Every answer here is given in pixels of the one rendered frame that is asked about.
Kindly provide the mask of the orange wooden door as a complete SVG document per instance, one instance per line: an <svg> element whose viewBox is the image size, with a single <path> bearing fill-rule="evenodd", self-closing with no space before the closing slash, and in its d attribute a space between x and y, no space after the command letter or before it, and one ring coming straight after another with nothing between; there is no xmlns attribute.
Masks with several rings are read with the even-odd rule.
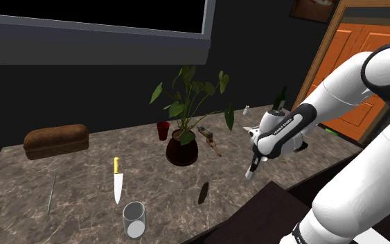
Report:
<svg viewBox="0 0 390 244"><path fill-rule="evenodd" d="M293 109L341 63L361 51L374 51L390 42L390 0L337 0L337 7ZM367 145L390 117L390 107L372 96L338 119L322 123Z"/></svg>

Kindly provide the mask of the brown wall picture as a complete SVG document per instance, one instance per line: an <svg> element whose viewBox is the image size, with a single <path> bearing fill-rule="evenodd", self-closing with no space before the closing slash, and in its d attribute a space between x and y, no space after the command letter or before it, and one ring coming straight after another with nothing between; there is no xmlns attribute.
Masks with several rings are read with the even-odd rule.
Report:
<svg viewBox="0 0 390 244"><path fill-rule="evenodd" d="M289 16L326 24L338 3L339 0L294 0Z"/></svg>

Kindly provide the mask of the clear drinking glass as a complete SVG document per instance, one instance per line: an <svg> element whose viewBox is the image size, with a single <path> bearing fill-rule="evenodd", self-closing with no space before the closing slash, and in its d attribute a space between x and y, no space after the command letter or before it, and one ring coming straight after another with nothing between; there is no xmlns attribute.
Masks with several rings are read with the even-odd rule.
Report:
<svg viewBox="0 0 390 244"><path fill-rule="evenodd" d="M129 239L137 240L146 231L145 206L142 202L134 201L123 209L123 226Z"/></svg>

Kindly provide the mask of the grey framed window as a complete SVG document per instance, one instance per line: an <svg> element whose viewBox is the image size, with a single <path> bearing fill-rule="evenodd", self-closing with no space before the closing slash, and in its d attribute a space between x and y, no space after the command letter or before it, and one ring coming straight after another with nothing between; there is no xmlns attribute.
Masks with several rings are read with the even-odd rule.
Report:
<svg viewBox="0 0 390 244"><path fill-rule="evenodd" d="M205 64L216 0L0 0L0 65Z"/></svg>

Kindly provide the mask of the green plant in dark pot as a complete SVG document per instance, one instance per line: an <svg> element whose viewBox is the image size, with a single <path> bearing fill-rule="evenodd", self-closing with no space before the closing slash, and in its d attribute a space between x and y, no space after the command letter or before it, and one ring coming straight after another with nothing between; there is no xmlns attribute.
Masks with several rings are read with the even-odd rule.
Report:
<svg viewBox="0 0 390 244"><path fill-rule="evenodd" d="M173 79L173 85L177 80L183 81L183 93L174 91L174 94L170 94L164 91L163 84L159 83L150 99L153 103L161 94L169 96L172 103L164 109L170 118L179 117L177 129L172 133L166 147L166 159L176 166L189 166L197 161L199 149L193 129L204 118L200 117L197 121L193 121L193 117L208 97L214 96L216 92L223 94L230 80L229 75L220 71L218 83L215 85L209 81L196 81L193 79L195 72L195 66L185 65Z"/></svg>

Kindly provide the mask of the yellow handled kitchen knife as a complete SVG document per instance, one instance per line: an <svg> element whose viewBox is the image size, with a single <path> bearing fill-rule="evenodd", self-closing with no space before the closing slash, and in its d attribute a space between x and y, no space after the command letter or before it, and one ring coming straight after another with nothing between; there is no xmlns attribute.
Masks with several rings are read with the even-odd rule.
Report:
<svg viewBox="0 0 390 244"><path fill-rule="evenodd" d="M114 200L118 204L121 199L123 173L119 172L119 157L114 158Z"/></svg>

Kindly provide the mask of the brown bread loaf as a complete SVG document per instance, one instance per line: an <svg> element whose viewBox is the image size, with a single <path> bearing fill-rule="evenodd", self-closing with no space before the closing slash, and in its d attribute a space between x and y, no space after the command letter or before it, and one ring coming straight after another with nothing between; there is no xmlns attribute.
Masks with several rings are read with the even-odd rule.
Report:
<svg viewBox="0 0 390 244"><path fill-rule="evenodd" d="M85 125L63 125L29 132L23 143L29 160L86 150L89 147L89 131Z"/></svg>

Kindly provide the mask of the dark green bottle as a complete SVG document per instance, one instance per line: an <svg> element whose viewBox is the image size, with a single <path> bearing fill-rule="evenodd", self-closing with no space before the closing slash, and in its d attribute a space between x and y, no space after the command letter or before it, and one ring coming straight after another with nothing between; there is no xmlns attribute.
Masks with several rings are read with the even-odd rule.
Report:
<svg viewBox="0 0 390 244"><path fill-rule="evenodd" d="M287 86L284 86L281 93L276 97L272 107L273 111L279 111L283 108L286 100L285 97L286 90L287 90Z"/></svg>

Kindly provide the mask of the dark robot stand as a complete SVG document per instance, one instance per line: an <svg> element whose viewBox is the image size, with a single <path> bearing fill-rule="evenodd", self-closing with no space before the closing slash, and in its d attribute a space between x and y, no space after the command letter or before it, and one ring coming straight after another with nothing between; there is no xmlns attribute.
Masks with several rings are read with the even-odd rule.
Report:
<svg viewBox="0 0 390 244"><path fill-rule="evenodd" d="M228 220L182 244L278 244L321 187L308 180L284 190L270 182Z"/></svg>

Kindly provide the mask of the brown wooden handled tool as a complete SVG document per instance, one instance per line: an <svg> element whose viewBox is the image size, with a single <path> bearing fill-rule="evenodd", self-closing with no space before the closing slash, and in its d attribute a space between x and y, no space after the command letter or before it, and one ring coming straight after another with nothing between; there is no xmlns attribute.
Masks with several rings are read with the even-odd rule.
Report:
<svg viewBox="0 0 390 244"><path fill-rule="evenodd" d="M198 132L201 133L203 136L205 136L206 138L206 142L207 144L212 147L212 149L214 149L215 153L221 157L222 154L220 153L220 151L218 150L217 146L216 146L216 143L214 142L213 140L213 133L208 131L205 127L203 126L198 126L197 127L198 129Z"/></svg>

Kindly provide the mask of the thin grey metal utensil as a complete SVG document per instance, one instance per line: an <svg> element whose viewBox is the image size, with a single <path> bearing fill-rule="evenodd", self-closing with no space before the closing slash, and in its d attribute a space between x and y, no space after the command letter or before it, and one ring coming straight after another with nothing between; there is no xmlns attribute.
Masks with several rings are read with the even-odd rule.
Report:
<svg viewBox="0 0 390 244"><path fill-rule="evenodd" d="M54 193L54 190L55 190L56 177L57 177L57 172L54 171L53 183L52 183L52 188L51 188L50 196L49 196L49 199L48 199L48 205L47 205L47 211L46 211L47 216L49 216L50 212L51 212L51 205L52 205L53 193Z"/></svg>

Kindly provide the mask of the red cup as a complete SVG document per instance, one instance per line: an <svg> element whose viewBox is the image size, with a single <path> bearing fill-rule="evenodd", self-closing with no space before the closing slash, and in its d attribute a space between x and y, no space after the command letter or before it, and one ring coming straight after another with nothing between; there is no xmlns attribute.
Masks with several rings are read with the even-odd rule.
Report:
<svg viewBox="0 0 390 244"><path fill-rule="evenodd" d="M167 121L160 121L157 123L157 132L160 141L165 141L168 137L170 124Z"/></svg>

